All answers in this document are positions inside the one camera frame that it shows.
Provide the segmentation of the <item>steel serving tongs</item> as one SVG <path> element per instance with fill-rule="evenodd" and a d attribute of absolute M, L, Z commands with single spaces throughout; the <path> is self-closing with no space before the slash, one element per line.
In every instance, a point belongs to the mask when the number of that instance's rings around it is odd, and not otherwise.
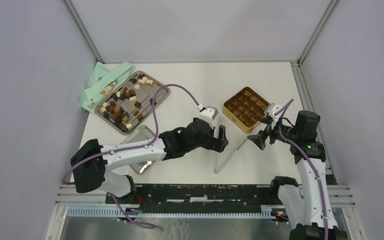
<path fill-rule="evenodd" d="M 219 124 L 226 127 L 226 138 L 229 143 L 223 152 L 214 154 L 213 173 L 215 175 L 219 175 L 223 171 L 248 135 L 224 115 L 220 117 Z"/>

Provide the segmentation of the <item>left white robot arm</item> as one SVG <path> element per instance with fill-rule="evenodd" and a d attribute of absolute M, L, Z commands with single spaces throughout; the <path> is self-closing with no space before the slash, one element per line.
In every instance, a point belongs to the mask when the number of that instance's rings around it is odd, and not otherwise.
<path fill-rule="evenodd" d="M 130 204 L 137 197 L 133 178 L 114 173 L 115 169 L 141 162 L 178 159 L 203 148 L 221 153 L 228 145 L 226 127 L 215 129 L 194 118 L 186 127 L 165 131 L 156 138 L 120 145 L 101 145 L 97 139 L 87 141 L 71 158 L 74 186 L 79 194 L 101 190 Z"/>

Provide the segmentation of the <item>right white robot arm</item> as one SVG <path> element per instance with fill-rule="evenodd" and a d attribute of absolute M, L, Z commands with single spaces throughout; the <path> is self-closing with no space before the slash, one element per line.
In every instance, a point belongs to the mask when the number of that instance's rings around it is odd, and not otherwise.
<path fill-rule="evenodd" d="M 261 150 L 276 141 L 289 144 L 301 184 L 287 176 L 276 176 L 270 183 L 269 199 L 283 203 L 291 225 L 291 240 L 346 240 L 332 213 L 326 182 L 326 154 L 318 141 L 320 116 L 311 111 L 298 112 L 296 123 L 286 126 L 281 111 L 265 111 L 261 119 L 266 128 L 248 137 Z"/>

